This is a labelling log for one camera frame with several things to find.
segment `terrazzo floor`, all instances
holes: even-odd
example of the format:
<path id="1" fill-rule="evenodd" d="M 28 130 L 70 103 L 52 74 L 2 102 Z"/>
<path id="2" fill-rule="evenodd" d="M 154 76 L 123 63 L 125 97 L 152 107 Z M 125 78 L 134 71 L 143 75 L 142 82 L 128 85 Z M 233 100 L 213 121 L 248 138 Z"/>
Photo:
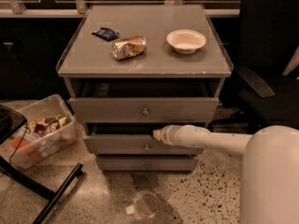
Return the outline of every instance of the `terrazzo floor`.
<path id="1" fill-rule="evenodd" d="M 13 109 L 31 101 L 5 102 Z M 70 185 L 43 223 L 238 223 L 241 160 L 205 149 L 190 174 L 103 174 L 78 141 L 22 172 L 56 190 L 78 162 Z M 0 173 L 0 224 L 32 223 L 47 201 Z"/>

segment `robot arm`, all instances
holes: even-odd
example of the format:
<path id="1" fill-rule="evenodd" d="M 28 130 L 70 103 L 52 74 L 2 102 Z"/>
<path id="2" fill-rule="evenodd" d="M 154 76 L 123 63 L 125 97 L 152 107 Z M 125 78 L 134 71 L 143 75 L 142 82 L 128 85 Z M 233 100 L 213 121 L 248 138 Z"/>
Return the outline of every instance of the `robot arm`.
<path id="1" fill-rule="evenodd" d="M 211 133 L 192 125 L 169 125 L 154 131 L 153 135 L 167 145 L 244 154 L 240 223 L 298 223 L 299 131 L 270 126 L 251 136 Z"/>
<path id="2" fill-rule="evenodd" d="M 168 125 L 155 130 L 153 136 L 171 146 L 210 148 L 232 156 L 243 156 L 251 138 L 249 134 L 211 133 L 208 129 L 193 125 Z"/>

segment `chair leg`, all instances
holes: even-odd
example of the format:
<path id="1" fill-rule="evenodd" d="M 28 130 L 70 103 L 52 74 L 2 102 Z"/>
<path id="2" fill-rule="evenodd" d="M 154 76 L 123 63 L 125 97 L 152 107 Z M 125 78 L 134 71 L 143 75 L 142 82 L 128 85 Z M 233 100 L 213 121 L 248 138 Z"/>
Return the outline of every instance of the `chair leg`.
<path id="1" fill-rule="evenodd" d="M 55 195 L 48 201 L 47 205 L 44 207 L 44 209 L 37 216 L 37 218 L 33 222 L 33 224 L 41 223 L 45 219 L 45 217 L 47 216 L 47 214 L 50 212 L 51 208 L 58 202 L 58 200 L 60 199 L 60 197 L 64 194 L 64 191 L 68 188 L 68 186 L 74 180 L 75 176 L 79 176 L 79 175 L 82 174 L 82 171 L 81 171 L 82 166 L 83 165 L 81 163 L 77 164 L 77 166 L 73 169 L 73 171 L 66 178 L 66 180 L 64 181 L 64 183 L 55 192 Z"/>
<path id="2" fill-rule="evenodd" d="M 47 214 L 50 212 L 52 207 L 58 202 L 60 197 L 64 194 L 65 190 L 68 188 L 68 186 L 71 184 L 71 182 L 74 180 L 75 176 L 82 175 L 82 169 L 83 165 L 81 163 L 78 163 L 77 166 L 73 169 L 73 171 L 69 174 L 69 176 L 66 178 L 64 183 L 58 188 L 56 192 L 44 187 L 43 185 L 35 182 L 30 177 L 22 174 L 18 170 L 16 170 L 14 167 L 12 167 L 5 159 L 3 159 L 0 156 L 0 171 L 15 180 L 16 182 L 20 183 L 21 185 L 25 186 L 29 190 L 35 192 L 36 194 L 40 195 L 41 197 L 49 200 L 47 205 L 44 207 L 44 209 L 40 212 L 40 214 L 37 216 L 36 220 L 34 221 L 35 224 L 42 223 L 42 221 L 45 219 Z"/>
<path id="3" fill-rule="evenodd" d="M 14 167 L 12 167 L 5 159 L 0 156 L 0 169 L 3 171 L 2 173 L 9 176 L 11 179 L 15 180 L 16 182 L 20 183 L 21 185 L 25 186 L 26 188 L 30 189 L 31 191 L 35 192 L 39 196 L 50 200 L 54 195 L 55 192 L 44 187 L 43 185 L 35 182 L 30 177 L 22 174 Z"/>

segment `plastic bin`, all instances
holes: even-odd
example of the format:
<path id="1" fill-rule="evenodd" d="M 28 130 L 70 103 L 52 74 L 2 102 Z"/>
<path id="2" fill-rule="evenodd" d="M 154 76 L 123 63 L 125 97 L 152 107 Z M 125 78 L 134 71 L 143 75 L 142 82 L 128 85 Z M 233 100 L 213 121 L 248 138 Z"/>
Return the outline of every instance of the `plastic bin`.
<path id="1" fill-rule="evenodd" d="M 60 95 L 54 94 L 16 111 L 23 114 L 28 122 L 39 121 L 53 115 L 64 115 L 68 123 L 53 133 L 49 133 L 26 146 L 19 147 L 11 159 L 12 164 L 25 169 L 30 168 L 36 162 L 44 160 L 60 149 L 77 142 L 75 118 Z M 9 158 L 15 149 L 11 139 L 7 140 L 2 147 L 6 152 L 6 158 Z"/>

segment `black chair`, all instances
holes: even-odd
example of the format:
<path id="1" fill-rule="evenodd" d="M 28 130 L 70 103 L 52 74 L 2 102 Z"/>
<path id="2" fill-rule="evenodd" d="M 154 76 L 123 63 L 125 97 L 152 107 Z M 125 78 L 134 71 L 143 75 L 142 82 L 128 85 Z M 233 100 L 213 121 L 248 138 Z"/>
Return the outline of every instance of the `black chair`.
<path id="1" fill-rule="evenodd" d="M 27 122 L 26 117 L 22 114 L 4 106 L 0 105 L 0 145 L 6 141 L 12 134 L 14 134 L 19 128 Z M 52 191 L 45 186 L 35 182 L 30 177 L 22 174 L 20 171 L 15 169 L 9 162 L 0 156 L 0 172 L 4 175 L 9 176 L 16 182 L 25 186 L 34 193 L 48 200 L 48 203 L 44 209 L 37 216 L 33 223 L 42 223 L 51 208 L 59 201 L 60 197 L 64 194 L 64 191 L 72 183 L 75 176 L 82 174 L 82 164 L 78 163 L 73 171 L 66 178 L 64 183 L 56 190 Z"/>
<path id="2" fill-rule="evenodd" d="M 299 0 L 242 0 L 238 32 L 223 105 L 249 117 L 248 133 L 270 125 L 299 128 Z M 297 67 L 286 69 L 291 59 Z"/>

